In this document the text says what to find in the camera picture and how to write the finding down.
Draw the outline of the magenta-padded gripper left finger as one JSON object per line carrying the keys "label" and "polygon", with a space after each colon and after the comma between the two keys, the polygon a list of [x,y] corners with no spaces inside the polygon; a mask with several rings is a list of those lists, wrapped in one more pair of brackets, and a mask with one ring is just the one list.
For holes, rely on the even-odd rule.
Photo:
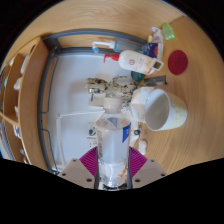
{"label": "magenta-padded gripper left finger", "polygon": [[80,159],[72,159],[59,176],[83,188],[97,189],[100,180],[97,148],[90,149]]}

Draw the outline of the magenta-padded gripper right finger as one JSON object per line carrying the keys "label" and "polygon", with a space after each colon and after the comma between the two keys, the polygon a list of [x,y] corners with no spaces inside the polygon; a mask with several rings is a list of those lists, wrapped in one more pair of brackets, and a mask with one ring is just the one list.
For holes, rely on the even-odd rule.
{"label": "magenta-padded gripper right finger", "polygon": [[166,172],[154,159],[147,159],[138,150],[129,148],[127,187],[136,189],[166,176]]}

